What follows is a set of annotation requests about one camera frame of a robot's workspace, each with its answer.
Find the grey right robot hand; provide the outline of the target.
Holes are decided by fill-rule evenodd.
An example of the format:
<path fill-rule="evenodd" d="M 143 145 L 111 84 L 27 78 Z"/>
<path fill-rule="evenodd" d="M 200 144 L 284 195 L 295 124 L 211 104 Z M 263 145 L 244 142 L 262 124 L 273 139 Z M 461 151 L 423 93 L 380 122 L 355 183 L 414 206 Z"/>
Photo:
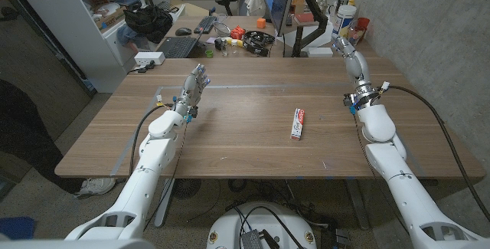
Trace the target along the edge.
<path fill-rule="evenodd" d="M 348 95 L 350 102 L 345 100 L 345 103 L 356 110 L 371 106 L 379 96 L 379 90 L 371 86 L 367 61 L 347 38 L 332 33 L 332 40 L 332 46 L 340 51 L 345 59 L 346 71 L 354 87 L 354 93 Z"/>

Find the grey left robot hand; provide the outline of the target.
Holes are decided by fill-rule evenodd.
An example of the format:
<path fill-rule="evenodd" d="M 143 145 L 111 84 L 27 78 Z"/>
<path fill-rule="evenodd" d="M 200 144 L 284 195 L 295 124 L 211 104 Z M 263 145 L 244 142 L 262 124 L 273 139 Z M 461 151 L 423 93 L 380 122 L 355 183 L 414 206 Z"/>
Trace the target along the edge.
<path fill-rule="evenodd" d="M 177 98 L 173 110 L 182 116 L 196 118 L 198 115 L 198 103 L 203 89 L 211 82 L 204 73 L 206 68 L 199 64 L 186 78 L 181 94 Z"/>

